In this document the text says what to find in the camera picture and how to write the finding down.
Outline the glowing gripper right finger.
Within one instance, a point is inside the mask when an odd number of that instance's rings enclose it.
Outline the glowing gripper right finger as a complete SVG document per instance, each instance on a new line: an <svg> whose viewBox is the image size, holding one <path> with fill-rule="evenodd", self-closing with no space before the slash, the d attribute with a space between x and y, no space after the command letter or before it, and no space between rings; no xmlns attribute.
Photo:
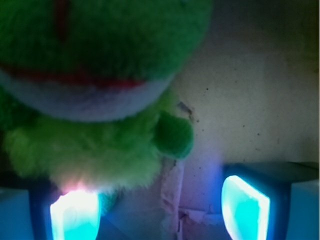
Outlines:
<svg viewBox="0 0 320 240"><path fill-rule="evenodd" d="M317 163L231 163L223 169L221 210L233 240L318 240Z"/></svg>

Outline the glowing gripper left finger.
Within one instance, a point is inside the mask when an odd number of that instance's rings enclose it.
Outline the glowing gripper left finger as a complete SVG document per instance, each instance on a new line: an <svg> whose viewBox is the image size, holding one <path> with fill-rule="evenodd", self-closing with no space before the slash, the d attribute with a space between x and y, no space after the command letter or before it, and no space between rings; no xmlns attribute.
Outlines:
<svg viewBox="0 0 320 240"><path fill-rule="evenodd" d="M0 189L2 240L94 240L100 227L98 195Z"/></svg>

